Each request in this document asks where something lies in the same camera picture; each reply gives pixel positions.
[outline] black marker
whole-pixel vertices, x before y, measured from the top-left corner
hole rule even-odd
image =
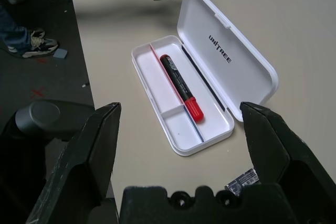
[[[202,110],[199,108],[196,99],[194,98],[187,84],[183,80],[180,72],[177,70],[170,56],[163,55],[160,57],[160,61],[195,122],[198,123],[203,120],[204,114]]]

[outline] white table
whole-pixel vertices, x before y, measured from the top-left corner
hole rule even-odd
[[[173,152],[131,61],[132,48],[177,35],[182,0],[73,0],[96,108],[121,102],[111,177],[120,209],[130,185],[214,193],[252,167],[241,125],[190,157]],[[211,0],[269,60],[280,88],[266,104],[283,116],[336,180],[334,0]]]

